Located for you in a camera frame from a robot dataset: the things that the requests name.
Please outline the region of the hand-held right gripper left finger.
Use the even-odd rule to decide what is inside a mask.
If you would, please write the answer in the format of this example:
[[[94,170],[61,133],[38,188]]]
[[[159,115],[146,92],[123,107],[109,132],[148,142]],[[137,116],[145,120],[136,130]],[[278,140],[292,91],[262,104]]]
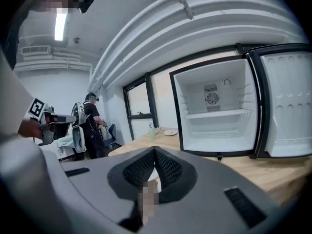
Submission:
[[[136,201],[154,168],[155,148],[150,147],[111,168],[108,183],[119,198]]]

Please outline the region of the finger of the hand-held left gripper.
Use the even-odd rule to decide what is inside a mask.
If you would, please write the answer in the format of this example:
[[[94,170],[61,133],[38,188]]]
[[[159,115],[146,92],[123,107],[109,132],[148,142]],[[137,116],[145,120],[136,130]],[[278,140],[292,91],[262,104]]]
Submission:
[[[57,123],[75,123],[76,117],[72,115],[57,115]]]

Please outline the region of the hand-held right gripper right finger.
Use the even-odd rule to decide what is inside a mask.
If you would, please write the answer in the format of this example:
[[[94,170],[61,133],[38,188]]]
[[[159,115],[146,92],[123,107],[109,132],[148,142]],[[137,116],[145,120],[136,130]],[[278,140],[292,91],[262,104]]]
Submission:
[[[192,164],[158,146],[155,147],[155,168],[161,183],[160,204],[180,201],[197,182],[197,171]]]

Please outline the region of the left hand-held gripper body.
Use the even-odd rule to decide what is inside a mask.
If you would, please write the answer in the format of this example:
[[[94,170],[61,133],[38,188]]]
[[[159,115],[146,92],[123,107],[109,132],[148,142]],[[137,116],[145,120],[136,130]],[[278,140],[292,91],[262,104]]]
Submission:
[[[41,130],[39,146],[49,145],[54,141],[58,116],[54,115],[54,108],[47,103],[34,98],[27,113],[32,120],[38,122]]]

